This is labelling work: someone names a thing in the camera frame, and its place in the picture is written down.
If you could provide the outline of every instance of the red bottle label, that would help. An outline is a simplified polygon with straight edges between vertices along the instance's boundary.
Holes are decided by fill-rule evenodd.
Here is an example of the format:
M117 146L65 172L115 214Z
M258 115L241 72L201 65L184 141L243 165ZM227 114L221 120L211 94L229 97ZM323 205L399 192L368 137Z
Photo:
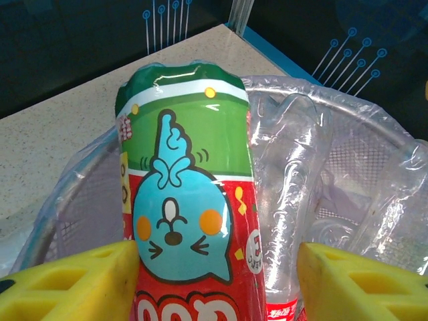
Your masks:
M131 203L134 203L136 188L143 178L130 175L129 180ZM233 213L227 250L230 280L226 282L211 275L197 282L172 284L156 278L141 263L131 320L175 320L170 317L176 316L183 321L250 321L263 315L261 245L253 182L224 180L221 184ZM132 215L123 216L125 238L134 239Z
M297 299L288 303L266 304L269 321L292 321L296 313Z

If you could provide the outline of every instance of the blue cartoon animal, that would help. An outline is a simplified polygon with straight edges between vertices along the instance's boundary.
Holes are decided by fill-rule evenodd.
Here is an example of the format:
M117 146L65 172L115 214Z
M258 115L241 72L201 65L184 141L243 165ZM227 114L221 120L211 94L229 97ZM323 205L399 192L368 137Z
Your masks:
M232 216L215 177L195 166L191 140L163 110L150 171L134 201L133 228L141 260L156 279L191 283L213 277L232 282Z

